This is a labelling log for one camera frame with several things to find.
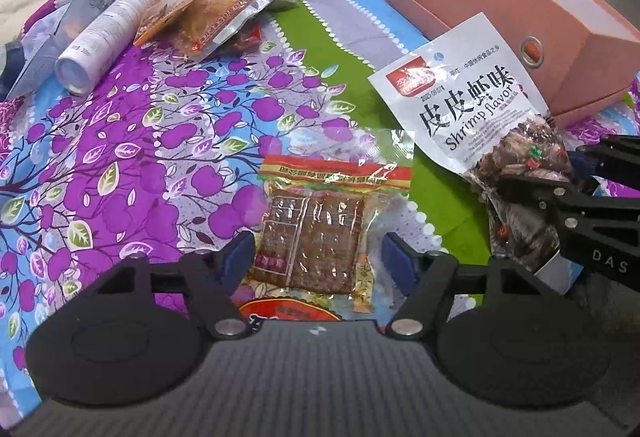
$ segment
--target pink box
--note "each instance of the pink box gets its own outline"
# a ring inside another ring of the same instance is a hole
[[[618,101],[640,69],[640,32],[603,0],[386,1],[430,39],[483,11],[561,127]]]

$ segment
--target white snack bag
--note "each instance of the white snack bag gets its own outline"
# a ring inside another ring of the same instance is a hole
[[[506,173],[569,181],[569,158],[540,91],[483,13],[369,80],[430,159],[482,189],[494,255],[535,271],[555,254],[553,226],[494,185]]]

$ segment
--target bed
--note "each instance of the bed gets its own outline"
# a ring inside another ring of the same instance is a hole
[[[299,1],[265,14],[260,49],[242,58],[193,65],[156,43],[130,46],[85,100],[50,78],[17,111],[0,109],[15,115],[0,129],[0,425],[40,402],[24,357],[30,334],[98,274],[136,251],[151,263],[174,261],[258,228],[247,204],[262,194],[264,146],[276,140],[295,153],[308,128],[331,138],[341,127],[396,127],[367,77],[427,39],[383,0]],[[0,0],[0,40],[56,9],[56,0],[31,0],[29,17],[17,2]],[[567,128],[567,145],[638,134],[639,102],[635,82],[623,102]],[[233,150],[213,157],[228,140]],[[600,192],[638,195],[607,182]],[[489,256],[484,206],[420,152],[410,195],[385,223],[419,251],[478,264]],[[571,283],[578,273],[572,265],[561,279]],[[244,287],[238,298],[269,293]],[[156,300],[184,307],[174,295]],[[323,306],[359,316],[339,300]],[[360,316],[384,325],[391,312],[379,293],[372,314]]]

